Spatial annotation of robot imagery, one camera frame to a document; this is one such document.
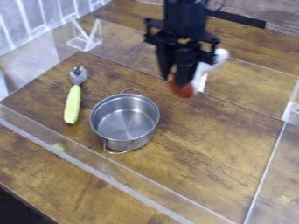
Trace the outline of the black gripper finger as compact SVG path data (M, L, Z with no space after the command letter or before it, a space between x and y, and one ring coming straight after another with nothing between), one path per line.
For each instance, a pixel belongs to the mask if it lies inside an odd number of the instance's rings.
M183 47L177 52L177 78L178 87L186 85L194 78L198 64L201 62L214 65L217 63L215 52L206 52L199 48Z
M157 55L161 75L167 80L175 64L175 44L161 44L157 47Z

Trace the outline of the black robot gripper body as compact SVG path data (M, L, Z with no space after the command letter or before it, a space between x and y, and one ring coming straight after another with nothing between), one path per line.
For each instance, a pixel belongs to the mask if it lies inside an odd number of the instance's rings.
M206 30L207 16L218 11L209 7L210 0L163 0L163 18L144 19L144 42L157 51L170 51L181 39L210 44L214 53L221 39Z

